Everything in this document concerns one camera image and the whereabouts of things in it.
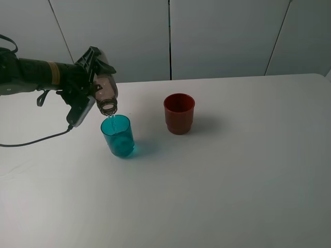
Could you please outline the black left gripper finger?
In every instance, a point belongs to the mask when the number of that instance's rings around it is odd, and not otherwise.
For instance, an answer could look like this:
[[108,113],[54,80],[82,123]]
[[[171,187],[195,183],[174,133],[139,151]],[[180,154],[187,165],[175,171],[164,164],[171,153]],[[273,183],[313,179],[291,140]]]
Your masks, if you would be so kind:
[[101,55],[101,51],[94,46],[90,46],[88,50],[74,63],[84,69],[87,75],[91,78],[94,77],[94,67],[98,56]]
[[103,75],[103,74],[104,75],[113,75],[115,73],[116,73],[116,70],[112,66],[106,64],[105,62],[103,62],[99,59],[97,59],[95,61],[95,74],[96,75]]

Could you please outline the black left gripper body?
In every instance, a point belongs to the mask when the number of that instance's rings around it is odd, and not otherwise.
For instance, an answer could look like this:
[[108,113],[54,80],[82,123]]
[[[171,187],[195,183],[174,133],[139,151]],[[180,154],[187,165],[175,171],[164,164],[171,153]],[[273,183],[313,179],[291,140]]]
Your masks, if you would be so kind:
[[60,85],[56,92],[64,102],[68,104],[68,97],[70,95],[91,95],[92,84],[89,81],[89,76],[84,69],[77,65],[70,64],[56,64],[60,72]]

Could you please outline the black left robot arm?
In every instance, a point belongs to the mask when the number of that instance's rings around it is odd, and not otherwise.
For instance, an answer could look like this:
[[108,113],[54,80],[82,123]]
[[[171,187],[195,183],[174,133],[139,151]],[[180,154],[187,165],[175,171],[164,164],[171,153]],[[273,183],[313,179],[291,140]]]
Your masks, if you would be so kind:
[[78,127],[94,104],[101,114],[117,112],[118,89],[100,49],[89,47],[75,64],[17,58],[17,48],[1,48],[1,95],[42,91],[37,105],[43,106],[49,91],[54,90],[70,106],[67,122]]

